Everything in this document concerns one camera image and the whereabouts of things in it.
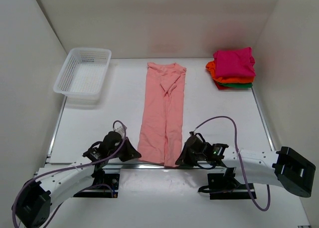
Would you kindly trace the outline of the salmon pink t-shirt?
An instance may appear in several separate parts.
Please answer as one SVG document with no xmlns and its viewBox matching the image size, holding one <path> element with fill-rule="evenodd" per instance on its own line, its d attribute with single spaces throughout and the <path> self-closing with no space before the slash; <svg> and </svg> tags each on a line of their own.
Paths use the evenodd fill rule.
<svg viewBox="0 0 319 228">
<path fill-rule="evenodd" d="M 138 151 L 141 161 L 175 167 L 182 150 L 186 68 L 148 63 Z"/>
</svg>

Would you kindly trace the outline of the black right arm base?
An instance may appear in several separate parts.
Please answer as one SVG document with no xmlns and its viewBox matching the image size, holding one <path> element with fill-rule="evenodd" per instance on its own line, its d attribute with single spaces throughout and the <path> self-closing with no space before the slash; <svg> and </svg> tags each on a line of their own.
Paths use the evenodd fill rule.
<svg viewBox="0 0 319 228">
<path fill-rule="evenodd" d="M 198 189 L 199 193 L 209 194 L 211 200 L 249 200 L 245 184 L 235 179 L 235 169 L 226 168 L 224 173 L 208 173 L 208 184 Z"/>
</svg>

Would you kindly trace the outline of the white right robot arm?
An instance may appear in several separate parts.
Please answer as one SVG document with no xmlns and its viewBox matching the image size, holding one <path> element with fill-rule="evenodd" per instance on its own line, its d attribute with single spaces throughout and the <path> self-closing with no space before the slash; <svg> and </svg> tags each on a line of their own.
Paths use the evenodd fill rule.
<svg viewBox="0 0 319 228">
<path fill-rule="evenodd" d="M 245 183 L 273 185 L 286 189 L 289 193 L 309 198 L 316 167 L 309 160 L 290 147 L 279 151 L 237 152 L 227 144 L 209 144 L 200 133 L 191 132 L 175 164 L 180 167 L 199 167 L 206 162 L 211 171 L 224 168 L 224 172 L 210 172 L 208 185 L 199 188 L 199 192 L 232 192 L 245 189 Z"/>
</svg>

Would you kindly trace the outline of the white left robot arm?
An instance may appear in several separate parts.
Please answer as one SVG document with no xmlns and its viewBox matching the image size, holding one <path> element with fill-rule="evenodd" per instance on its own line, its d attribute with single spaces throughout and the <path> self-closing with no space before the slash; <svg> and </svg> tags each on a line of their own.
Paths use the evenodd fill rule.
<svg viewBox="0 0 319 228">
<path fill-rule="evenodd" d="M 48 224 L 53 210 L 78 193 L 109 190 L 114 198 L 119 183 L 113 183 L 113 177 L 103 170 L 112 158 L 122 162 L 141 158 L 123 126 L 110 131 L 103 141 L 93 143 L 70 166 L 27 181 L 12 205 L 13 219 L 27 228 L 39 228 Z"/>
</svg>

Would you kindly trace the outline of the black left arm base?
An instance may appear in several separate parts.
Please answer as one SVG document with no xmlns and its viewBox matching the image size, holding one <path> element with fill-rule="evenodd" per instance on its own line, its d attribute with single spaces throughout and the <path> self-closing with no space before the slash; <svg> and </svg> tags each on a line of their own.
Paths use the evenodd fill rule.
<svg viewBox="0 0 319 228">
<path fill-rule="evenodd" d="M 105 173 L 99 170 L 93 175 L 93 184 L 85 190 L 76 193 L 74 198 L 117 198 L 120 174 Z"/>
</svg>

